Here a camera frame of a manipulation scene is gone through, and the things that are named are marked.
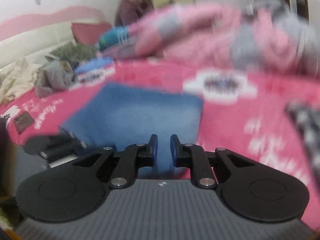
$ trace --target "blue fabric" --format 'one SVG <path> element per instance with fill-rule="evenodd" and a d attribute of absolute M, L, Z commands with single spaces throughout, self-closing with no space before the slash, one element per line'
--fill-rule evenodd
<path fill-rule="evenodd" d="M 129 39 L 128 27 L 114 27 L 111 30 L 103 33 L 98 41 L 99 50 L 105 49 Z"/>
<path fill-rule="evenodd" d="M 195 143 L 202 107 L 202 99 L 196 96 L 108 83 L 62 128 L 90 147 L 115 145 L 118 151 L 130 144 L 148 143 L 157 134 L 157 167 L 139 169 L 139 177 L 172 177 L 182 170 L 172 164 L 170 136 L 177 134 L 181 143 Z"/>
<path fill-rule="evenodd" d="M 85 72 L 88 72 L 90 70 L 94 70 L 94 69 L 97 69 L 97 68 L 104 67 L 105 65 L 111 64 L 112 62 L 113 62 L 113 59 L 111 57 L 92 59 L 88 63 L 77 67 L 74 70 L 74 72 L 77 73 L 77 74 L 85 73 Z"/>

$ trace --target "pink pillow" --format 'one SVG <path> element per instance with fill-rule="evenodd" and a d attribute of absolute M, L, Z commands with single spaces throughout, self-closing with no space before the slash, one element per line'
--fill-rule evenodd
<path fill-rule="evenodd" d="M 112 25 L 108 22 L 100 24 L 72 23 L 71 30 L 75 38 L 83 44 L 94 45 L 101 34 L 110 30 Z"/>

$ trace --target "maroon shirt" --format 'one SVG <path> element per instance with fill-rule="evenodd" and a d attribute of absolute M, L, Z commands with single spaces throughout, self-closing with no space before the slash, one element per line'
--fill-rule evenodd
<path fill-rule="evenodd" d="M 148 12 L 153 11 L 152 4 L 141 0 L 121 0 L 115 18 L 115 26 L 127 26 L 135 23 Z"/>

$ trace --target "ridged gray surface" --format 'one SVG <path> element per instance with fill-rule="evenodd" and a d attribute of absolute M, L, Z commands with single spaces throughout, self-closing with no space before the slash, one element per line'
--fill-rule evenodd
<path fill-rule="evenodd" d="M 164 182 L 137 180 L 113 190 L 82 219 L 63 224 L 27 219 L 16 233 L 23 240 L 309 240 L 313 235 L 299 220 L 260 224 L 237 216 L 215 191 L 196 188 L 189 180 Z"/>

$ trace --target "cream blanket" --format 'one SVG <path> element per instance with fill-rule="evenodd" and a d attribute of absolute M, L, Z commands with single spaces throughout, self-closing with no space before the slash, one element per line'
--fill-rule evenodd
<path fill-rule="evenodd" d="M 7 104 L 33 88 L 41 66 L 23 58 L 1 70 L 0 104 Z"/>

